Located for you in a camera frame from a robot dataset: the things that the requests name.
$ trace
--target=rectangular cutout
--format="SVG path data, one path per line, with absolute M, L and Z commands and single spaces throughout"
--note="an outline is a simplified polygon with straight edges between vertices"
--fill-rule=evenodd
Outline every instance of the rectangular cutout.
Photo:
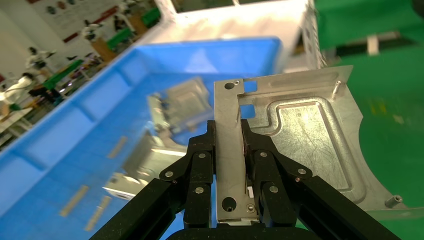
M 252 93 L 258 90 L 258 82 L 257 81 L 244 81 L 244 92 Z
M 240 110 L 242 119 L 252 119 L 256 116 L 255 106 L 253 104 L 241 105 Z

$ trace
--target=white shirt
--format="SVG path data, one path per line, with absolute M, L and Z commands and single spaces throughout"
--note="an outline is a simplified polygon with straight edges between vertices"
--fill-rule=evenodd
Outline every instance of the white shirt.
M 121 14 L 124 14 L 125 13 L 125 11 L 127 11 L 127 10 L 129 10 L 130 9 L 130 6 L 131 5 L 134 5 L 134 4 L 136 4 L 137 2 L 136 1 L 134 1 L 134 0 L 126 0 L 126 1 L 123 1 L 123 2 L 121 2 L 119 5 L 118 5 L 118 7 L 119 7 L 119 12 L 121 13 Z
M 0 93 L 0 101 L 6 104 L 14 104 L 19 98 L 22 97 L 27 91 L 31 90 L 37 82 L 32 81 L 29 77 L 22 77 L 19 81 L 9 87 L 6 91 Z
M 101 26 L 99 24 L 92 23 L 92 24 L 84 27 L 82 29 L 82 31 L 81 31 L 81 34 L 85 38 L 85 37 L 90 36 L 91 34 L 93 34 L 93 32 L 95 30 L 97 30 L 98 28 L 100 28 L 100 27 Z
M 47 57 L 49 57 L 50 54 L 54 54 L 55 51 L 49 52 L 49 51 L 38 51 L 37 54 L 31 55 L 26 59 L 25 67 L 27 69 L 30 69 L 33 67 L 33 65 L 37 62 L 43 62 Z

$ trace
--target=green floor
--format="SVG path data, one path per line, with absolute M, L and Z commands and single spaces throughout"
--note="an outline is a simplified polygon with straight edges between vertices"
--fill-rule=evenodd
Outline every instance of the green floor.
M 424 46 L 343 58 L 363 120 L 359 142 L 379 181 L 410 208 L 424 207 Z M 382 222 L 404 240 L 424 239 L 424 218 Z
M 424 42 L 424 19 L 410 0 L 316 0 L 321 49 L 399 31 Z M 353 65 L 348 86 L 363 120 L 362 153 L 379 181 L 409 207 L 424 207 L 424 45 L 378 56 L 342 58 Z M 424 239 L 424 218 L 382 222 L 403 240 Z

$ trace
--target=blue plastic bin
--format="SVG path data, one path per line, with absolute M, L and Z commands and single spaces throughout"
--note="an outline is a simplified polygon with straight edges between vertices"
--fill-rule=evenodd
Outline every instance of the blue plastic bin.
M 113 198 L 95 228 L 84 231 L 107 195 L 102 186 L 152 124 L 148 95 L 200 76 L 213 105 L 214 81 L 274 74 L 280 48 L 277 38 L 256 38 L 144 45 L 125 52 L 1 153 L 0 240 L 88 239 L 126 204 Z M 187 144 L 205 131 L 206 124 L 174 139 Z M 108 158 L 123 136 L 122 150 Z M 67 217 L 59 216 L 81 185 L 90 187 L 88 193 Z

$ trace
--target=scratched metal surface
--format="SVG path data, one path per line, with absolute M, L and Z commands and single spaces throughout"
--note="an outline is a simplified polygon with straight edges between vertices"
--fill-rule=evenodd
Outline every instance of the scratched metal surface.
M 280 153 L 305 165 L 336 189 L 348 189 L 344 167 L 331 137 L 340 132 L 327 128 L 328 118 L 322 116 L 323 106 L 319 102 L 297 102 L 273 102 L 269 110 L 275 111 L 272 116 L 277 116 L 271 120 L 276 120 L 272 125 L 276 129 L 260 127 L 253 130 L 271 136 Z
M 238 103 L 254 106 L 250 128 L 270 136 L 281 154 L 310 168 L 362 209 L 388 209 L 384 202 L 392 194 L 361 152 L 363 116 L 347 87 L 351 71 L 351 66 L 329 67 L 244 79 L 256 81 L 257 91 L 239 95 Z M 403 203 L 395 207 L 404 208 Z

